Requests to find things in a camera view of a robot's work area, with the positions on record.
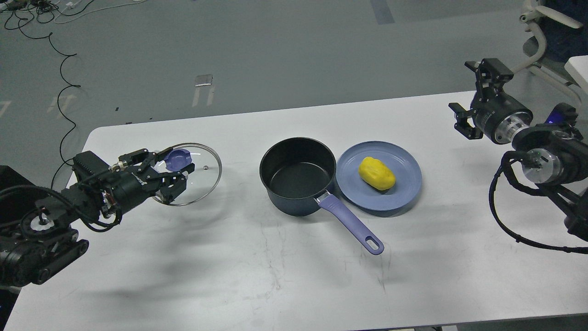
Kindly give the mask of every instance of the plate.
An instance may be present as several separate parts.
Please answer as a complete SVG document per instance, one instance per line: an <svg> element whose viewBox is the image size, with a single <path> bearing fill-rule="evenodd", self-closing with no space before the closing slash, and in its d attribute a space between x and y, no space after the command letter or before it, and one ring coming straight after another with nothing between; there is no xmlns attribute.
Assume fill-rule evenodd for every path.
<svg viewBox="0 0 588 331"><path fill-rule="evenodd" d="M379 191L366 183L358 173L367 156L382 161L396 176L396 184ZM402 147L385 141L365 141L346 150L337 162L336 179L341 193L353 204L381 216L397 213L412 206L420 193L422 173L415 158Z"/></svg>

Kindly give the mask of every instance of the black saucepan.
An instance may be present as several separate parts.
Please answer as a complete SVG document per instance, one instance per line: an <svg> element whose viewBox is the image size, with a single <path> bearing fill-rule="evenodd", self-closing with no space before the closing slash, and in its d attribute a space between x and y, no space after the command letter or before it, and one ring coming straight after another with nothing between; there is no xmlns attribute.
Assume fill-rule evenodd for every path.
<svg viewBox="0 0 588 331"><path fill-rule="evenodd" d="M330 191L335 186L337 162L333 153L311 138L289 138L275 144L263 156L259 174L269 199L282 212L307 216L323 208L372 254L384 244Z"/></svg>

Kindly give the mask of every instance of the white table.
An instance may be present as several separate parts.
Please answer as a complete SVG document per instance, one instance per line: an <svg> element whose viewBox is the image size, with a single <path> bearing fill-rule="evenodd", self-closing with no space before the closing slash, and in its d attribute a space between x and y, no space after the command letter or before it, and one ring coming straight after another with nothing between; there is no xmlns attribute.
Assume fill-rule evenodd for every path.
<svg viewBox="0 0 588 331"><path fill-rule="evenodd" d="M89 251L42 286L23 289L7 330L365 330L588 312L588 257L515 243L487 190L507 145L468 141L449 102L428 95L103 127L85 150L108 163L139 148L198 142L223 161L216 190L188 207L148 200L102 234L77 222ZM279 212L259 179L274 143L318 139L335 156L367 140L407 149L423 191L411 211L378 218L350 208L385 243L373 256L328 212ZM584 246L546 198L503 179L498 212L513 230Z"/></svg>
<svg viewBox="0 0 588 331"><path fill-rule="evenodd" d="M569 58L564 64L564 68L582 90L588 93L588 55Z"/></svg>

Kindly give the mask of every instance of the purple handle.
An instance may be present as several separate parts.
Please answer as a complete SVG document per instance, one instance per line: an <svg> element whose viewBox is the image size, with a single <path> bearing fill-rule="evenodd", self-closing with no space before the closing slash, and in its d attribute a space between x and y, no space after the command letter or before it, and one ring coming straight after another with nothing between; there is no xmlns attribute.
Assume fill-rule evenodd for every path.
<svg viewBox="0 0 588 331"><path fill-rule="evenodd" d="M325 197L319 207L335 215L370 253L378 255L384 251L384 244L336 196Z"/></svg>

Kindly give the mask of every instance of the floor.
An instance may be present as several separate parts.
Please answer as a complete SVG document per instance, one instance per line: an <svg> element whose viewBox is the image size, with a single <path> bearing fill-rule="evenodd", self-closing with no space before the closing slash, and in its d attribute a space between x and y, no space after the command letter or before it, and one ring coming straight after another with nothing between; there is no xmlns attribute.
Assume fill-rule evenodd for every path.
<svg viewBox="0 0 588 331"><path fill-rule="evenodd" d="M57 107L59 92L68 86L61 64L64 79L80 85L59 99L76 124L62 143L67 159L81 151L93 129L107 125L473 90L475 77L465 61L496 57L512 67L525 59L522 45L530 35L518 22L521 3L183 0L90 12L133 4L98 1L79 19L59 16L22 28L34 38L53 32L57 50L76 54L63 64L66 57L49 38L0 29L1 163L37 185L51 185L62 164L60 141L73 127ZM3 21L9 17L0 14ZM43 14L41 21L50 18ZM17 21L13 17L6 26ZM213 85L196 88L196 77L206 74ZM568 101L528 72L517 74L505 90L538 121ZM453 116L450 109L447 116ZM415 130L420 120L414 119ZM585 117L579 126L586 135ZM64 188L70 174L60 171L55 188ZM586 322L568 317L459 330L579 330Z"/></svg>

